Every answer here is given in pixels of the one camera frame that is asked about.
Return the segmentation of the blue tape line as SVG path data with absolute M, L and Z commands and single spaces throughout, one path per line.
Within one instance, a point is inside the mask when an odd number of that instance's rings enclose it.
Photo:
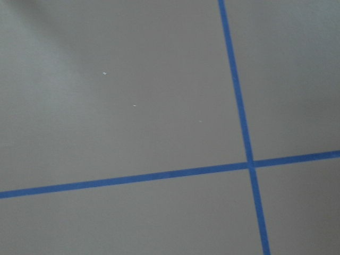
M 253 201 L 254 201 L 254 206 L 256 209 L 256 216 L 257 216 L 257 223 L 258 223 L 260 241 L 261 241 L 261 246 L 262 246 L 262 252 L 263 254 L 270 255 L 271 250 L 270 250 L 270 244 L 268 240 L 265 215 L 264 215 L 264 210 L 262 206 L 257 171 L 254 165 L 251 139 L 250 139 L 250 134 L 249 134 L 249 129 L 248 129 L 247 116 L 246 116 L 246 112 L 244 108 L 243 95 L 242 95 L 240 79 L 239 79 L 239 74 L 238 74 L 238 69 L 237 69 L 237 63 L 236 63 L 236 58 L 235 58 L 235 53 L 234 53 L 234 47 L 233 47 L 231 30 L 230 30 L 230 24 L 229 24 L 228 15 L 227 15 L 226 3 L 225 1 L 219 1 L 218 5 L 219 5 L 222 26 L 223 26 L 224 39 L 225 39 L 226 51 L 227 51 L 228 62 L 229 62 L 229 69 L 231 72 L 234 94 L 235 94 L 235 99 L 236 99 L 236 104 L 237 104 L 237 111 L 238 111 L 238 116 L 240 120 L 240 127 L 241 127 L 242 139 L 243 139 L 244 150 L 245 150 L 245 155 L 246 155 L 246 163 L 248 166 L 248 172 L 249 172 L 249 177 L 250 177 Z
M 279 166 L 279 165 L 287 165 L 287 164 L 294 164 L 294 163 L 312 162 L 312 161 L 326 160 L 326 159 L 333 159 L 333 158 L 339 158 L 338 150 L 319 152 L 319 153 L 314 153 L 314 154 L 255 160 L 250 164 L 247 162 L 241 162 L 241 163 L 232 163 L 232 164 L 225 164 L 225 165 L 188 168 L 188 169 L 181 169 L 181 170 L 175 170 L 175 171 L 165 171 L 165 172 L 157 172 L 157 173 L 150 173 L 150 174 L 107 178 L 107 179 L 93 180 L 93 181 L 65 183 L 65 184 L 58 184 L 58 185 L 48 185 L 48 186 L 40 186 L 40 187 L 34 187 L 34 188 L 2 191 L 1 199 L 35 196 L 39 194 L 57 193 L 57 192 L 65 192 L 65 191 L 73 191 L 73 190 L 91 189 L 91 188 L 99 188 L 99 187 L 121 185 L 121 184 L 173 179 L 177 177 L 187 177 L 187 176 L 196 176 L 196 175 L 204 175 L 204 174 L 241 171 L 241 170 L 248 169 L 249 166 L 253 166 L 254 168 L 269 167 L 269 166 Z

